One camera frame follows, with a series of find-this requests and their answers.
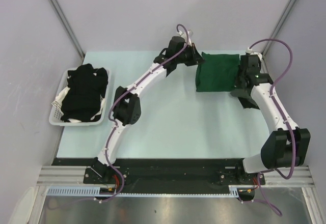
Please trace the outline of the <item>green t shirt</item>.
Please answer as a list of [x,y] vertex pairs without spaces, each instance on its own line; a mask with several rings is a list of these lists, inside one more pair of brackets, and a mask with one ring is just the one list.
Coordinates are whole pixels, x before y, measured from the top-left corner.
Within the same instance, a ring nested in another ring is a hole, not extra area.
[[196,70],[197,92],[231,92],[240,65],[239,54],[209,54],[202,52],[204,62]]

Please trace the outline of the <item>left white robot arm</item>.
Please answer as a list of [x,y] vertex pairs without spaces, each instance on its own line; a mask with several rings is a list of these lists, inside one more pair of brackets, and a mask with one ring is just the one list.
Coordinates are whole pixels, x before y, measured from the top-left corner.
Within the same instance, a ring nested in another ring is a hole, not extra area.
[[113,126],[102,150],[90,166],[97,180],[107,183],[112,179],[113,164],[122,135],[141,116],[141,96],[157,82],[169,76],[179,64],[189,67],[203,62],[195,44],[189,38],[189,32],[179,31],[139,79],[125,88],[116,89],[114,103],[109,110],[109,120]]

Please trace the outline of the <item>white plastic basket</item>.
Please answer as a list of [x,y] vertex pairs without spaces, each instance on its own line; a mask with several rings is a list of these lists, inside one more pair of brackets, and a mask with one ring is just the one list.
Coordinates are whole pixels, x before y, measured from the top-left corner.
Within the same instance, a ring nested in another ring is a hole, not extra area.
[[[67,78],[68,78],[68,72],[69,71],[73,71],[76,70],[77,68],[69,68],[66,71],[64,71],[61,81],[59,83],[59,87],[57,90],[57,96],[59,95],[59,93],[66,87],[66,85],[68,84],[67,82]],[[109,90],[110,90],[110,83],[111,83],[111,71],[110,69],[106,69],[107,75],[108,75],[108,84],[106,86],[106,90],[105,90],[105,102],[103,102],[103,107],[102,107],[102,111],[99,117],[98,121],[91,121],[91,122],[64,122],[61,120],[62,117],[62,112],[56,107],[56,106],[52,106],[51,111],[50,111],[50,115],[49,115],[49,123],[54,125],[54,126],[61,126],[61,127],[75,127],[75,126],[93,126],[93,125],[98,125],[101,124],[102,121],[104,120],[105,117],[105,111],[107,108],[107,98],[109,95]]]

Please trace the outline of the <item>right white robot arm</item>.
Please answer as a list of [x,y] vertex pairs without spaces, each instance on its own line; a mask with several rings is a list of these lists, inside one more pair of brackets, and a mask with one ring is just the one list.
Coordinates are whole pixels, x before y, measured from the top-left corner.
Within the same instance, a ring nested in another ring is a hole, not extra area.
[[259,109],[270,133],[260,152],[243,159],[243,166],[236,169],[235,179],[247,184],[253,173],[288,167],[290,174],[294,168],[303,165],[311,134],[300,128],[291,118],[275,91],[270,75],[262,72],[262,56],[246,53],[240,56],[240,64],[231,91],[243,108]]

